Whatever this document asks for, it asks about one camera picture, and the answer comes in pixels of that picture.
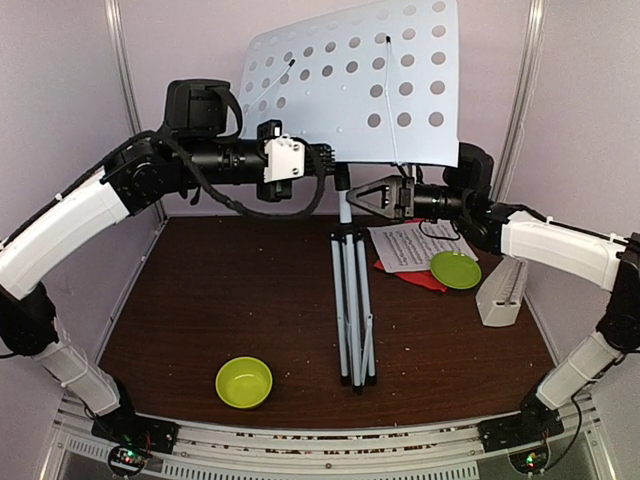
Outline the white sheet music page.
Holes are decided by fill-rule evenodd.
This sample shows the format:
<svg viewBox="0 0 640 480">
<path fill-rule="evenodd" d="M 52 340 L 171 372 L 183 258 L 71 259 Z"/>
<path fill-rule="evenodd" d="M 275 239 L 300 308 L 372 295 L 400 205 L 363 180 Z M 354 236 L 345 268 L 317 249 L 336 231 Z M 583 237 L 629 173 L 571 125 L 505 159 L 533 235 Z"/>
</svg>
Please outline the white sheet music page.
<svg viewBox="0 0 640 480">
<path fill-rule="evenodd" d="M 462 253 L 478 257 L 450 221 L 409 221 L 390 226 L 369 227 L 370 238 L 387 273 L 428 271 L 438 253 Z"/>
</svg>

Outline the light blue music stand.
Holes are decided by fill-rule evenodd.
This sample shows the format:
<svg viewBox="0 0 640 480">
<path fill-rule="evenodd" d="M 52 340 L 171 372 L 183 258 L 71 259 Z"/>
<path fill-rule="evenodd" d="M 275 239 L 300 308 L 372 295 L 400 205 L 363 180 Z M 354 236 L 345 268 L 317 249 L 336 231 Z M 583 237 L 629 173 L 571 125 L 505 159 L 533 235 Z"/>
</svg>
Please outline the light blue music stand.
<svg viewBox="0 0 640 480">
<path fill-rule="evenodd" d="M 459 20 L 454 1 L 379 1 L 260 34 L 239 89 L 245 129 L 269 119 L 338 164 L 331 235 L 341 378 L 376 379 L 365 242 L 347 200 L 353 164 L 456 166 Z"/>
</svg>

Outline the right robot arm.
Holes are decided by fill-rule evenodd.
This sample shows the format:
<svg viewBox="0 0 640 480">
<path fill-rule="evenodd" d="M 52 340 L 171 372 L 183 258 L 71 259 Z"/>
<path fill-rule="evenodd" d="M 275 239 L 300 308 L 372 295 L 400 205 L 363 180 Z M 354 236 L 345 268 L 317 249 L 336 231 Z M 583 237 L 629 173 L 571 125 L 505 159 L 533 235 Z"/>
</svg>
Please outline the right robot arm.
<svg viewBox="0 0 640 480">
<path fill-rule="evenodd" d="M 388 220 L 446 220 L 482 252 L 547 267 L 607 294 L 591 331 L 523 399 L 512 430 L 530 442 L 550 426 L 551 411 L 638 351 L 639 236 L 602 234 L 522 203 L 495 201 L 490 197 L 493 167 L 482 148 L 462 143 L 457 163 L 445 168 L 440 184 L 391 175 L 351 189 L 346 199 Z"/>
</svg>

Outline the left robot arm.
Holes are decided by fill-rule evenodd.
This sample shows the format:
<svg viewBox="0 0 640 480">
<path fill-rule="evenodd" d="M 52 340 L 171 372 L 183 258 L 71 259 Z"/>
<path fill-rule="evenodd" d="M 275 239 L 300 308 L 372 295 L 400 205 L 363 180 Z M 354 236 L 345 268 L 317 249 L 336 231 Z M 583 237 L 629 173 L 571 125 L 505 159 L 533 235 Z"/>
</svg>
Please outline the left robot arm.
<svg viewBox="0 0 640 480">
<path fill-rule="evenodd" d="M 310 203 L 287 216 L 297 220 L 315 211 L 334 171 L 329 145 L 291 137 L 277 120 L 261 124 L 252 140 L 170 122 L 134 135 L 2 241 L 1 339 L 8 354 L 39 362 L 121 443 L 137 442 L 144 424 L 124 385 L 68 339 L 43 278 L 89 240 L 167 194 L 195 189 L 235 213 L 264 219 L 266 213 L 222 194 L 219 186 L 254 184 L 260 200 L 276 202 L 282 197 L 277 183 L 313 176 Z"/>
</svg>

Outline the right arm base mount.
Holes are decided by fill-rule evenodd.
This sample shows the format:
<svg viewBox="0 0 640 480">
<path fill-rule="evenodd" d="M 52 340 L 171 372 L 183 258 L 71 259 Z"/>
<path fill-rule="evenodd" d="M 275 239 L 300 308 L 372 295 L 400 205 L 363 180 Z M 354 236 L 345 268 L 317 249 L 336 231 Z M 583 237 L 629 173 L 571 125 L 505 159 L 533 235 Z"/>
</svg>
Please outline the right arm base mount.
<svg viewBox="0 0 640 480">
<path fill-rule="evenodd" d="M 564 432 L 558 410 L 549 409 L 531 390 L 518 413 L 481 421 L 478 433 L 486 453 L 509 450 L 511 466 L 521 474 L 542 474 L 551 463 L 548 440 Z"/>
</svg>

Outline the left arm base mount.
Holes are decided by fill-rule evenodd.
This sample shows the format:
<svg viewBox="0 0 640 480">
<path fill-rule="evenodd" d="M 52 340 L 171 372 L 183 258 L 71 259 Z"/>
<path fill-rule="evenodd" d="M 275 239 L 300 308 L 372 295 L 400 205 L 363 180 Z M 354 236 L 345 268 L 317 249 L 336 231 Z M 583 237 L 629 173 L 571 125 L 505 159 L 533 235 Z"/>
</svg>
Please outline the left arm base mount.
<svg viewBox="0 0 640 480">
<path fill-rule="evenodd" d="M 116 386 L 120 398 L 115 410 L 98 415 L 84 400 L 82 404 L 93 422 L 91 434 L 114 443 L 107 466 L 118 479 L 130 479 L 142 472 L 154 453 L 173 452 L 179 425 L 138 414 L 124 384 L 117 380 Z"/>
</svg>

